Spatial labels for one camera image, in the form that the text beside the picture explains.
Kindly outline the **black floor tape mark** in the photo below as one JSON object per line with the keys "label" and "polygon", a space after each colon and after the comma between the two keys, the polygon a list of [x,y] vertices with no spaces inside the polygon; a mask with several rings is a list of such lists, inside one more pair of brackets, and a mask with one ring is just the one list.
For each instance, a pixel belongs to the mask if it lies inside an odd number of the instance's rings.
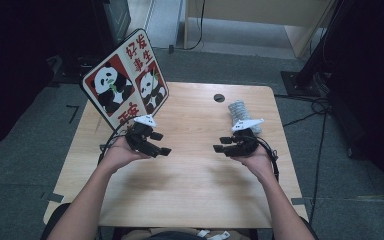
{"label": "black floor tape mark", "polygon": [[78,106],[78,105],[66,105],[66,108],[69,108],[73,111],[72,115],[70,117],[70,120],[69,120],[69,124],[71,124],[74,121],[80,106]]}

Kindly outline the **person's left hand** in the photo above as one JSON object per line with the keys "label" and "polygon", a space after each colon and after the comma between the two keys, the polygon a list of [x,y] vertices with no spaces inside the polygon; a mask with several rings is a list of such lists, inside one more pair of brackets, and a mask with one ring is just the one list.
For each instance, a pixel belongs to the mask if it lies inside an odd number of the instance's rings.
{"label": "person's left hand", "polygon": [[148,156],[132,150],[124,137],[118,137],[98,164],[97,171],[111,176],[120,168],[140,159],[148,159]]}

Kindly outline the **light wooden cabinet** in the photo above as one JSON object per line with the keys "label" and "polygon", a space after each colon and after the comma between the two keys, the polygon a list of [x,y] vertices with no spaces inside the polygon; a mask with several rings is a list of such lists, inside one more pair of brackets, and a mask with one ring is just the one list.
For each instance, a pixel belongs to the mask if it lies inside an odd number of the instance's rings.
{"label": "light wooden cabinet", "polygon": [[184,47],[190,18],[283,25],[296,57],[302,57],[337,0],[185,0]]}

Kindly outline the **black metal stand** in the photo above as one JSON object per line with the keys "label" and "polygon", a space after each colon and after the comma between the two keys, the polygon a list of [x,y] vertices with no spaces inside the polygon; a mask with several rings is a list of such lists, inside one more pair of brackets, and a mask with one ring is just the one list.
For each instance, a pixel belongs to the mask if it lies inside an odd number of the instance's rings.
{"label": "black metal stand", "polygon": [[320,95],[314,76],[318,72],[334,66],[334,61],[328,58],[328,41],[334,36],[349,7],[348,0],[335,0],[335,2],[335,8],[325,32],[321,35],[319,43],[313,49],[303,68],[299,72],[280,72],[289,96],[318,97]]}

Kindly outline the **dark stand base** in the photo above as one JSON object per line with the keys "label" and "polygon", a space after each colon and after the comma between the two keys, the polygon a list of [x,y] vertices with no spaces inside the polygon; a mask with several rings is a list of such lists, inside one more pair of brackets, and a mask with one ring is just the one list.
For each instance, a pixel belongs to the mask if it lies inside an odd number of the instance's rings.
{"label": "dark stand base", "polygon": [[84,75],[88,73],[96,64],[96,61],[92,58],[80,57],[73,66],[70,66],[59,55],[50,57],[47,62],[54,73],[51,80],[51,83],[54,85],[78,85]]}

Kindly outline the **dark curtain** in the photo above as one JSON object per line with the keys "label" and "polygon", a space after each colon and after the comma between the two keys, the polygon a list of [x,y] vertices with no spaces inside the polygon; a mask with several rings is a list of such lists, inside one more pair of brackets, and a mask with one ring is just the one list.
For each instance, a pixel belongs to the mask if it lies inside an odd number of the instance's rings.
{"label": "dark curtain", "polygon": [[53,78],[65,12],[76,13],[74,0],[0,0],[0,141]]}
{"label": "dark curtain", "polygon": [[384,0],[344,0],[326,43],[329,85],[363,130],[355,146],[384,172]]}

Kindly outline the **person's right hand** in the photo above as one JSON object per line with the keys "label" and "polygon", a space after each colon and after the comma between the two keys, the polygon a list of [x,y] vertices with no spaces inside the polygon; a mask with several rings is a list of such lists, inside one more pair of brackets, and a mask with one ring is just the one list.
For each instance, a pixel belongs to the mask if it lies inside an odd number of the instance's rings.
{"label": "person's right hand", "polygon": [[259,146],[251,155],[246,157],[233,157],[233,160],[246,166],[255,175],[260,183],[275,181],[273,168],[266,150]]}

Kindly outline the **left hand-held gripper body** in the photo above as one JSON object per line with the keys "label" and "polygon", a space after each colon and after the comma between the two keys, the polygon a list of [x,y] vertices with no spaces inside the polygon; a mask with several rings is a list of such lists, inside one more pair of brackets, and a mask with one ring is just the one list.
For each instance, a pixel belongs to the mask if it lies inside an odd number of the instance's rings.
{"label": "left hand-held gripper body", "polygon": [[147,138],[153,133],[155,126],[156,122],[151,115],[135,117],[133,126],[125,135],[130,148],[147,156],[156,157],[156,147],[147,141]]}

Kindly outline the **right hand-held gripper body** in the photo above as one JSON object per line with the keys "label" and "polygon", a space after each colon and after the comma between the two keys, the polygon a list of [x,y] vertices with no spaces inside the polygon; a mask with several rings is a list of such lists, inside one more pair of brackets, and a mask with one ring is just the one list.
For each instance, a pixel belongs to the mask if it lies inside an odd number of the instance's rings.
{"label": "right hand-held gripper body", "polygon": [[232,144],[225,144],[228,147],[224,154],[227,157],[245,157],[252,154],[259,143],[255,134],[250,129],[233,132]]}

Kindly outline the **panda print board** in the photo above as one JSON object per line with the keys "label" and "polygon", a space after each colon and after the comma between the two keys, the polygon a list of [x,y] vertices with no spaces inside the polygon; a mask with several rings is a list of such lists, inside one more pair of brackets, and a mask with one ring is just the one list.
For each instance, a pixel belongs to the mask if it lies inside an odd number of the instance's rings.
{"label": "panda print board", "polygon": [[136,29],[90,70],[81,83],[97,111],[115,130],[133,124],[133,116],[155,115],[169,89],[144,29]]}

